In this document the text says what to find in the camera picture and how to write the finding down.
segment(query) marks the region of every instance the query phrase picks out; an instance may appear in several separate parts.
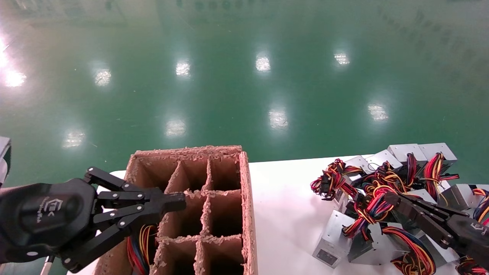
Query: silver metal casing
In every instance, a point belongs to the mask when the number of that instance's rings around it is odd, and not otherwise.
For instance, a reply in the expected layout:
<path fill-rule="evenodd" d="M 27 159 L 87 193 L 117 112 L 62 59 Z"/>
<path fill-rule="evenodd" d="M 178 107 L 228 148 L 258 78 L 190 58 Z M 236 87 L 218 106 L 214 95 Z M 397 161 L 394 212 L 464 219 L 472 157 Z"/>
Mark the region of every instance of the silver metal casing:
<path fill-rule="evenodd" d="M 373 174 L 375 172 L 375 169 L 371 169 L 369 167 L 368 162 L 362 157 L 362 156 L 356 156 L 352 159 L 349 159 L 345 161 L 346 166 L 356 166 L 362 168 L 363 172 L 367 175 Z M 362 178 L 361 174 L 350 174 L 348 175 L 350 180 L 352 181 L 352 184 L 356 184 L 359 182 Z"/>
<path fill-rule="evenodd" d="M 483 198 L 483 196 L 474 195 L 468 184 L 456 184 L 443 191 L 442 195 L 446 198 L 448 207 L 460 211 L 476 208 Z"/>
<path fill-rule="evenodd" d="M 10 159 L 12 146 L 10 139 L 6 137 L 0 137 L 0 186 L 7 179 L 8 173 L 10 171 Z"/>
<path fill-rule="evenodd" d="M 346 258 L 352 245 L 352 240 L 343 236 L 341 229 L 354 221 L 353 218 L 333 210 L 312 255 L 329 267 L 337 267 Z"/>
<path fill-rule="evenodd" d="M 389 151 L 387 150 L 382 150 L 378 152 L 375 155 L 372 155 L 368 158 L 366 158 L 368 162 L 368 167 L 371 170 L 377 170 L 379 166 L 382 166 L 382 164 L 386 161 L 388 161 L 394 172 L 399 171 L 399 169 L 402 168 L 402 164 L 394 157 Z"/>
<path fill-rule="evenodd" d="M 397 223 L 387 225 L 402 228 Z M 349 262 L 364 265 L 390 264 L 391 260 L 409 253 L 405 243 L 393 236 L 382 234 L 379 224 L 369 225 L 368 228 L 372 241 L 365 242 L 362 235 L 357 234 L 348 253 Z"/>
<path fill-rule="evenodd" d="M 343 178 L 345 179 L 345 184 L 352 185 L 352 181 L 347 175 L 343 175 Z M 345 194 L 341 189 L 336 190 L 336 193 L 333 198 L 333 202 L 336 204 L 336 207 L 334 207 L 335 210 L 338 210 L 341 208 L 343 202 L 347 199 L 348 195 Z"/>
<path fill-rule="evenodd" d="M 407 174 L 407 154 L 409 153 L 412 153 L 414 158 L 416 158 L 416 175 L 424 170 L 424 166 L 428 162 L 426 156 L 416 143 L 389 145 L 387 151 L 402 163 L 402 168 L 399 170 L 401 174 Z"/>
<path fill-rule="evenodd" d="M 419 146 L 428 161 L 430 161 L 436 153 L 443 153 L 445 160 L 443 160 L 440 174 L 444 174 L 455 162 L 457 162 L 457 157 L 444 142 L 420 144 Z M 420 173 L 419 177 L 424 178 L 424 172 Z"/>

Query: green epoxy floor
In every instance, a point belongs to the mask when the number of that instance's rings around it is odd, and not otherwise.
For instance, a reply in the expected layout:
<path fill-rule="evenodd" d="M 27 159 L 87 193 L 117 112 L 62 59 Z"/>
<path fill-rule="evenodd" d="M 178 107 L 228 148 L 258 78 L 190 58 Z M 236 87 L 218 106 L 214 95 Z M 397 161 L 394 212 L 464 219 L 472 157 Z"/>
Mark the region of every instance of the green epoxy floor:
<path fill-rule="evenodd" d="M 488 183 L 488 11 L 476 0 L 0 0 L 7 186 L 121 170 L 135 150 L 241 144 L 270 161 L 429 142 L 452 148 L 463 182 Z"/>

